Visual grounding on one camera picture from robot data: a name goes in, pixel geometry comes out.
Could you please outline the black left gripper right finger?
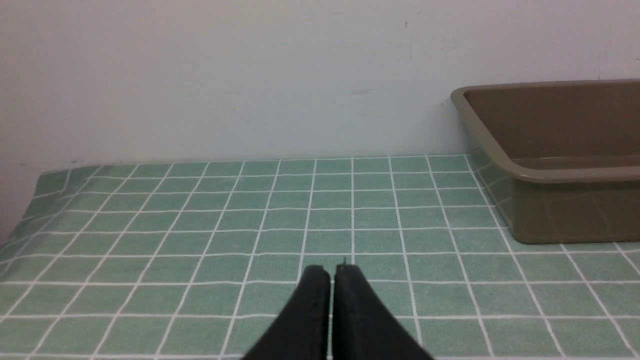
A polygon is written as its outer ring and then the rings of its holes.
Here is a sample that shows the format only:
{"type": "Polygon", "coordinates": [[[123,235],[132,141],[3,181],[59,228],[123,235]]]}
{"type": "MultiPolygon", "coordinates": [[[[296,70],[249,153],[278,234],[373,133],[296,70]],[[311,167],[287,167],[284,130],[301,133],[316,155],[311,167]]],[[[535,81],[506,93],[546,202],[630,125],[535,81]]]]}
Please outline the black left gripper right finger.
{"type": "Polygon", "coordinates": [[[432,360],[391,314],[354,264],[334,274],[334,360],[432,360]]]}

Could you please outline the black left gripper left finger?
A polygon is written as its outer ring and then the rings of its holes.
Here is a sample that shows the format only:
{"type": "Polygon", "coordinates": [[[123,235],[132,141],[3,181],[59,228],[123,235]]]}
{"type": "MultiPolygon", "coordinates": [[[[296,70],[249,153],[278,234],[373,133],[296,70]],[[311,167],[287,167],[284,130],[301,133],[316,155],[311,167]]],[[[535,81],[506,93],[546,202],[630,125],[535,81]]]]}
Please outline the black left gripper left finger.
{"type": "Polygon", "coordinates": [[[325,360],[328,355],[330,275],[320,265],[302,271],[279,315],[245,360],[325,360]]]}

